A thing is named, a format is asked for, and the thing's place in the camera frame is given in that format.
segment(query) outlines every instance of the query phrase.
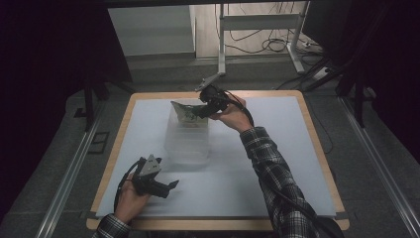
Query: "wooden border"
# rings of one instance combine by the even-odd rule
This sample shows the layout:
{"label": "wooden border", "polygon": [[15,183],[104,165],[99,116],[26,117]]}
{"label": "wooden border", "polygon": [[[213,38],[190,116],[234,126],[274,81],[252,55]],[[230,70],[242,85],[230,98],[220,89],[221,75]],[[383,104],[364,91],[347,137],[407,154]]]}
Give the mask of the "wooden border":
{"label": "wooden border", "polygon": [[[306,106],[303,95],[297,90],[259,90],[259,91],[231,91],[233,94],[240,97],[281,97],[281,96],[294,96],[302,111],[303,118],[306,123],[309,135],[311,137],[315,153],[318,157],[321,165],[322,172],[324,174],[326,183],[331,192],[334,206],[337,213],[345,213],[342,199],[338,193],[336,184],[328,166],[327,159],[325,158],[322,150],[321,143],[318,135],[315,131],[315,127],[311,120],[308,108]],[[102,200],[102,196],[108,186],[111,174],[114,170],[114,166],[117,162],[118,155],[120,154],[121,145],[124,136],[127,131],[127,127],[130,123],[130,118],[133,112],[133,108],[137,100],[148,100],[148,99],[168,99],[168,98],[198,98],[197,92],[154,92],[154,93],[135,93],[130,98],[130,102],[127,106],[127,110],[124,114],[123,121],[121,122],[120,129],[117,134],[117,138],[112,148],[111,155],[108,160],[108,164],[105,168],[104,175],[99,184],[95,199],[93,201],[91,212],[96,213],[99,207],[99,203]],[[349,219],[336,220],[342,230],[347,230],[350,227]],[[89,229],[96,229],[99,224],[98,219],[88,218],[86,226]],[[253,230],[253,231],[269,231],[272,230],[269,219],[263,220],[197,220],[197,219],[139,219],[132,222],[133,229],[138,230]]]}

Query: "transparent box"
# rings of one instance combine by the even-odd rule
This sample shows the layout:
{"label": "transparent box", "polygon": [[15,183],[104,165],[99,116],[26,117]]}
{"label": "transparent box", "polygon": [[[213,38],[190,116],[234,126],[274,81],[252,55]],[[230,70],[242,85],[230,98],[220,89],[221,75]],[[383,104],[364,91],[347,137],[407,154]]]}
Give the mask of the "transparent box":
{"label": "transparent box", "polygon": [[[198,99],[178,99],[184,105],[202,105]],[[199,122],[179,122],[171,106],[164,141],[169,159],[176,164],[204,165],[208,163],[209,128],[208,119]]]}

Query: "left hand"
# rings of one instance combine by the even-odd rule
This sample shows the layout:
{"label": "left hand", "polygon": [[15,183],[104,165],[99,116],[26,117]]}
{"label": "left hand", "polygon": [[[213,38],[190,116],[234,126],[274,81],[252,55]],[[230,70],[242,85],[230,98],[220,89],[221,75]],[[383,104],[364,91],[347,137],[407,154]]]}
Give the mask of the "left hand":
{"label": "left hand", "polygon": [[127,177],[121,188],[120,199],[114,215],[128,224],[132,219],[136,218],[148,203],[149,194],[137,195],[136,190],[131,181],[133,174]]}

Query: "right hand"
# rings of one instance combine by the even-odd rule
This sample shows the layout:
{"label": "right hand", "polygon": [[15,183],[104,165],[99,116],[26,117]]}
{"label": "right hand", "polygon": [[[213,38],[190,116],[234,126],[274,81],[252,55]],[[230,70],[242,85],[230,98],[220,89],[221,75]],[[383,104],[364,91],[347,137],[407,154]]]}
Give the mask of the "right hand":
{"label": "right hand", "polygon": [[[239,101],[242,105],[244,105],[244,107],[247,104],[247,102],[244,99],[236,95],[235,97],[229,95],[229,98],[231,100]],[[223,112],[215,113],[209,118],[213,120],[220,120],[223,123],[225,123],[226,126],[238,131],[239,133],[253,128],[247,115],[240,108],[238,108],[232,103],[229,103],[228,107]]]}

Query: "person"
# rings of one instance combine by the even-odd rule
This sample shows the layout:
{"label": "person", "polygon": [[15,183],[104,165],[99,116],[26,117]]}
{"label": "person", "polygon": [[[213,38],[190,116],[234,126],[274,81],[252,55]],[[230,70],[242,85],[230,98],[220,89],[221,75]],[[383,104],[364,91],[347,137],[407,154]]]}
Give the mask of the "person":
{"label": "person", "polygon": [[[238,96],[229,95],[246,106],[246,101]],[[297,186],[287,162],[277,149],[264,127],[254,127],[247,115],[237,106],[229,104],[219,113],[210,116],[226,126],[238,131],[240,138],[252,160],[253,168],[260,178],[260,185],[273,230],[279,237],[319,237],[319,232],[300,210],[285,202],[275,190],[287,196],[294,203],[316,216],[311,205],[305,200]],[[146,205],[149,197],[138,196],[132,183],[127,180],[123,186],[120,202],[115,214],[102,219],[94,237],[124,237],[130,227],[127,225]]]}

